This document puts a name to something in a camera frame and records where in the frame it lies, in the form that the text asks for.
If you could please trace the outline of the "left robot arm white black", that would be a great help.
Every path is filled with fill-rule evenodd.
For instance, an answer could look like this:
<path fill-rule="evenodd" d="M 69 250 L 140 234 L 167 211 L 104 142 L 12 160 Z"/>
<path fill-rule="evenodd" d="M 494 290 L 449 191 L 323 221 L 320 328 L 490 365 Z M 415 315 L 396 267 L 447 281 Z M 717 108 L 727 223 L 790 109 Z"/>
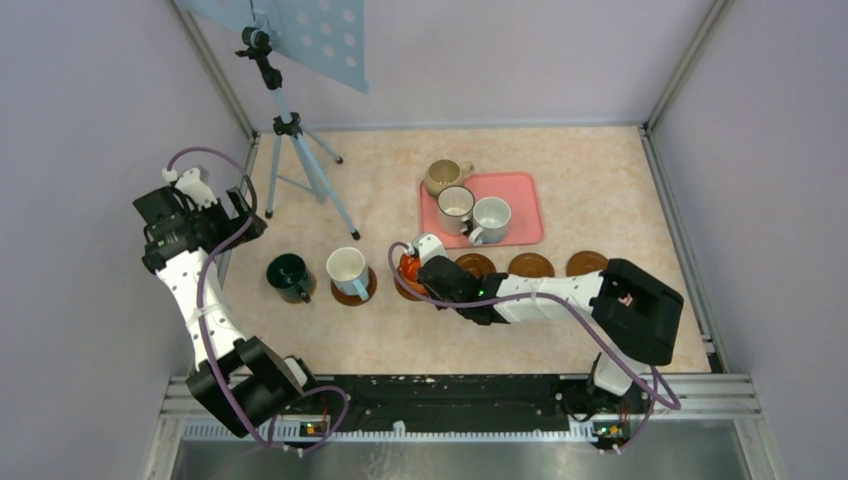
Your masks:
<path fill-rule="evenodd" d="M 320 386 L 300 358 L 282 357 L 257 337 L 246 337 L 223 297 L 215 256 L 259 238 L 266 222 L 236 188 L 230 217 L 219 202 L 199 207 L 174 186 L 156 189 L 133 205 L 145 222 L 142 263 L 171 292 L 183 315 L 195 366 L 186 380 L 192 397 L 232 434 L 243 438 L 286 405 L 308 413 Z"/>

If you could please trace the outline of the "orange glass mug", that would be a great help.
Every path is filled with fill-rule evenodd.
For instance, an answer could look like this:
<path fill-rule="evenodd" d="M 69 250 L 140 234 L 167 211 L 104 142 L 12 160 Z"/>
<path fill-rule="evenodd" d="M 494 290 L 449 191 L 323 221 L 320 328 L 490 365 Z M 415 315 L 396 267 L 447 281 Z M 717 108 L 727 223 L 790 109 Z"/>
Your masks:
<path fill-rule="evenodd" d="M 413 288 L 419 288 L 418 272 L 421 268 L 419 256 L 403 253 L 399 259 L 399 272 L 405 283 Z"/>

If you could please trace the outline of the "light wooden coaster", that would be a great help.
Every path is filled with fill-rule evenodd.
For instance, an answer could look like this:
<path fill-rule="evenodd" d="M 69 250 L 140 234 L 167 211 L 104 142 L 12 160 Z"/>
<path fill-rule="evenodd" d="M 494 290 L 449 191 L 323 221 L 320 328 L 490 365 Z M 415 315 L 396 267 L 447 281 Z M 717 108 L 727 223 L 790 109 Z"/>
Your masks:
<path fill-rule="evenodd" d="M 309 277 L 279 290 L 281 298 L 290 304 L 309 304 L 315 294 L 316 281 Z"/>

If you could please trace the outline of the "dark green mug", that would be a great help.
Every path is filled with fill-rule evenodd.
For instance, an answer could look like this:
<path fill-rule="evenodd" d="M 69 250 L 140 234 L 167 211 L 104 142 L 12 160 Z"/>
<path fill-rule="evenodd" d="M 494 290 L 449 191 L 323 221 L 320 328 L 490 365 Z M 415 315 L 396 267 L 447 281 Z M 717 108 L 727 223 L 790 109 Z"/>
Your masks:
<path fill-rule="evenodd" d="M 286 253 L 276 257 L 266 269 L 266 281 L 280 296 L 279 290 L 300 280 L 315 277 L 298 255 Z"/>

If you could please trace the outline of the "white mug front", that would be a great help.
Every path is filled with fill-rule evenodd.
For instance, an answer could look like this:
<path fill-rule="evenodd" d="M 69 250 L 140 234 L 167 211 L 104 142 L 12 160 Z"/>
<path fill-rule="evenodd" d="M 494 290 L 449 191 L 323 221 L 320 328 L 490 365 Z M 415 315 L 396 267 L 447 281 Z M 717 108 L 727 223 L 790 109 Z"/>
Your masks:
<path fill-rule="evenodd" d="M 511 218 L 512 210 L 505 200 L 498 197 L 480 199 L 471 212 L 469 242 L 472 246 L 501 242 L 509 230 Z"/>

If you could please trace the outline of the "dark wooden coaster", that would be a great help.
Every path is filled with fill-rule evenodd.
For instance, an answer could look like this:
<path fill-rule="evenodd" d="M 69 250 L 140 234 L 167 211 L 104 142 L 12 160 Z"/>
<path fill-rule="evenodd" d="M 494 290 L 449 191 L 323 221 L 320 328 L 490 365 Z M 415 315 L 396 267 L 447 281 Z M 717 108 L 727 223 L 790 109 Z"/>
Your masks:
<path fill-rule="evenodd" d="M 405 278 L 394 281 L 397 293 L 409 301 L 420 301 L 419 295 L 428 296 L 426 289 L 416 282 L 408 282 Z"/>
<path fill-rule="evenodd" d="M 546 257 L 533 252 L 525 252 L 514 257 L 508 273 L 528 278 L 554 277 L 555 268 Z"/>
<path fill-rule="evenodd" d="M 591 250 L 583 250 L 572 255 L 566 263 L 566 275 L 580 276 L 607 268 L 609 260 L 604 255 Z"/>
<path fill-rule="evenodd" d="M 497 272 L 492 260 L 479 253 L 467 253 L 455 260 L 456 264 L 464 271 L 470 273 L 477 279 Z"/>
<path fill-rule="evenodd" d="M 358 295 L 346 295 L 346 294 L 344 294 L 336 286 L 336 284 L 333 283 L 333 282 L 330 282 L 330 291 L 331 291 L 331 294 L 332 294 L 333 298 L 335 299 L 335 301 L 340 303 L 341 305 L 344 305 L 344 306 L 347 306 L 347 307 L 357 307 L 357 306 L 364 305 L 365 303 L 367 303 L 368 301 L 370 301 L 371 299 L 374 298 L 375 292 L 377 290 L 377 283 L 378 283 L 378 280 L 377 280 L 376 273 L 375 273 L 375 271 L 372 267 L 369 267 L 368 268 L 368 285 L 366 287 L 366 293 L 368 295 L 368 298 L 366 300 L 363 300 Z"/>

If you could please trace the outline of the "white mug dark rim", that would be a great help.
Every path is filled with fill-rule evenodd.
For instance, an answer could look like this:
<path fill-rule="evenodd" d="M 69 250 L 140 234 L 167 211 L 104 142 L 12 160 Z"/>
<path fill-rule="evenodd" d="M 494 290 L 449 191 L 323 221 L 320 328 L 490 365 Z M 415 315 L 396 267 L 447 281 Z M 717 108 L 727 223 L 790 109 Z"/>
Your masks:
<path fill-rule="evenodd" d="M 441 230 L 452 236 L 463 234 L 476 201 L 464 186 L 450 186 L 437 197 L 438 223 Z"/>

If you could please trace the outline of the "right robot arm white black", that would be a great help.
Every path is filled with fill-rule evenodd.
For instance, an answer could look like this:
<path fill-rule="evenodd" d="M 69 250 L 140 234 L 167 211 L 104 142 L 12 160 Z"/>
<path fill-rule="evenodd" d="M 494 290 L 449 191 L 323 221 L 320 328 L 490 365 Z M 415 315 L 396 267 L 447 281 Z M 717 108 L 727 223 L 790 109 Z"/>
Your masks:
<path fill-rule="evenodd" d="M 578 276 L 480 278 L 445 256 L 435 256 L 417 281 L 439 308 L 478 325 L 575 320 L 598 341 L 602 354 L 586 385 L 589 404 L 612 412 L 636 375 L 671 363 L 684 299 L 634 263 L 620 258 Z"/>

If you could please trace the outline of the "light blue mug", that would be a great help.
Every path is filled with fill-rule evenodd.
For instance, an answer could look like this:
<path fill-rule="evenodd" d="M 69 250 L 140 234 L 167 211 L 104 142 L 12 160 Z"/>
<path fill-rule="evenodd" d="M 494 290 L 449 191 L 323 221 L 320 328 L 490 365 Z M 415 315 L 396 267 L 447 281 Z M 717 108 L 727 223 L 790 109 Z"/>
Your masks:
<path fill-rule="evenodd" d="M 337 290 L 362 301 L 370 299 L 369 267 L 364 255 L 354 247 L 342 247 L 328 257 L 326 271 Z"/>

